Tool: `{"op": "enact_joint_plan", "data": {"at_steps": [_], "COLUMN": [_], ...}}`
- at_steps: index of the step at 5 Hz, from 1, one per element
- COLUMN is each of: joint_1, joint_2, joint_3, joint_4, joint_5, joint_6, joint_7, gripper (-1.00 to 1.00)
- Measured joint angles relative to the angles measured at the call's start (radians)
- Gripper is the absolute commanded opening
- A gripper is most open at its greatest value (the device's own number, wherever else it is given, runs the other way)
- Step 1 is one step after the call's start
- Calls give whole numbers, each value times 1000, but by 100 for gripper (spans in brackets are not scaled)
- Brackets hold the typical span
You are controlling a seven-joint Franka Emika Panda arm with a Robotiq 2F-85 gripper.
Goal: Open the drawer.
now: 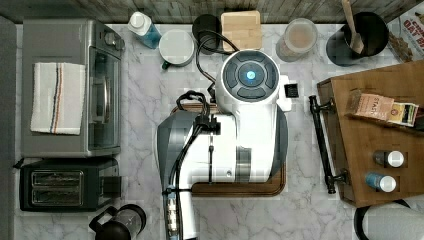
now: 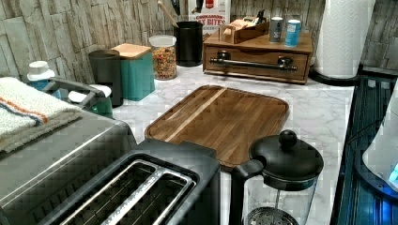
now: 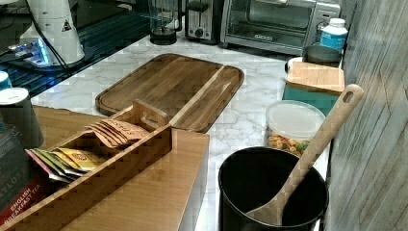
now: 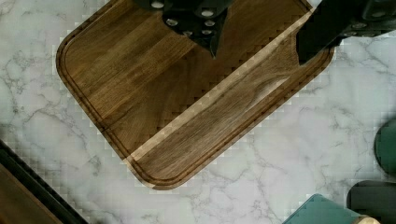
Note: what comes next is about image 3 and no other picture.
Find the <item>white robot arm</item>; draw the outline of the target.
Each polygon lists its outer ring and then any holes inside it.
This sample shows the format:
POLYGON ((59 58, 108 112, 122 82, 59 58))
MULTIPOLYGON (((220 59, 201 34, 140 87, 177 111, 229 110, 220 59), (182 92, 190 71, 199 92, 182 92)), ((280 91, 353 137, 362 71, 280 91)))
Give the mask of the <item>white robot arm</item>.
POLYGON ((31 26, 21 42, 35 45, 36 55, 27 62, 38 67, 72 65, 85 57, 73 25, 68 0, 26 0, 32 17, 31 26))

